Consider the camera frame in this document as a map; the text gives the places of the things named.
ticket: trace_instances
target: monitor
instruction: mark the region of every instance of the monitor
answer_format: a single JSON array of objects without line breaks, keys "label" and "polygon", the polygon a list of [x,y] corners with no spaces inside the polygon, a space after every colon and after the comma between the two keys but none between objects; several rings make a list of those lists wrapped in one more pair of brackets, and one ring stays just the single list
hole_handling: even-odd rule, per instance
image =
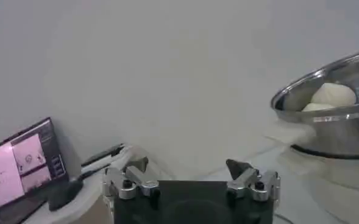
[{"label": "monitor", "polygon": [[0,143],[0,207],[64,178],[68,175],[50,118]]}]

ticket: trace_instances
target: dough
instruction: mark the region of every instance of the dough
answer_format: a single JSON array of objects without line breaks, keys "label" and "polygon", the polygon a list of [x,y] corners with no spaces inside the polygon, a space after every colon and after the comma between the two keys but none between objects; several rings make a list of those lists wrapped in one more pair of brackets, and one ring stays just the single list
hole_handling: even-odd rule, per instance
[{"label": "dough", "polygon": [[321,103],[309,103],[302,111],[314,111],[314,110],[326,110],[335,108],[334,106],[328,104],[321,104]]},{"label": "dough", "polygon": [[312,96],[311,103],[348,107],[354,105],[356,101],[357,97],[349,87],[335,83],[325,83]]}]

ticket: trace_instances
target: metal bracket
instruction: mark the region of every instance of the metal bracket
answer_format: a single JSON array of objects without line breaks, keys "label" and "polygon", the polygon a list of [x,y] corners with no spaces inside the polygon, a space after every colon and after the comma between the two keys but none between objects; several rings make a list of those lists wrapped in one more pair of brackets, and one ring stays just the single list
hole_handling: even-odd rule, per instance
[{"label": "metal bracket", "polygon": [[255,201],[267,201],[269,198],[279,203],[281,178],[275,171],[267,171],[251,185],[251,195]]},{"label": "metal bracket", "polygon": [[227,190],[235,198],[244,197],[244,193],[249,186],[258,180],[259,171],[257,169],[246,169],[237,179],[227,183]]},{"label": "metal bracket", "polygon": [[135,166],[127,167],[125,174],[129,180],[136,183],[144,196],[154,197],[157,194],[160,195],[159,182],[155,178],[141,172]]},{"label": "metal bracket", "polygon": [[128,200],[136,197],[137,186],[128,180],[117,168],[109,167],[105,170],[103,182],[104,196],[117,195],[120,199]]}]

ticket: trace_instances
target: pink screen display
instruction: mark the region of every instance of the pink screen display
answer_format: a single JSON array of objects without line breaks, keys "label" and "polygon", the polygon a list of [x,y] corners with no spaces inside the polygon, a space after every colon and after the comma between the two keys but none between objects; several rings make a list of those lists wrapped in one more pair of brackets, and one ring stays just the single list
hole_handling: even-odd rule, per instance
[{"label": "pink screen display", "polygon": [[0,206],[50,180],[38,134],[0,146]]},{"label": "pink screen display", "polygon": [[11,143],[0,146],[0,206],[24,195]]}]

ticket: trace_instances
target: stainless steel bowl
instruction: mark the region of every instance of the stainless steel bowl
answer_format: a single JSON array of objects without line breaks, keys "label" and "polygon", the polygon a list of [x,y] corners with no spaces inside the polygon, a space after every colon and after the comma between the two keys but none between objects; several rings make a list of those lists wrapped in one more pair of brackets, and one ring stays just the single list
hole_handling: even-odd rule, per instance
[{"label": "stainless steel bowl", "polygon": [[[323,83],[350,87],[357,96],[351,107],[301,112]],[[316,137],[297,146],[302,152],[328,158],[359,159],[359,53],[311,72],[280,90],[271,100],[278,117],[311,125]]]}]

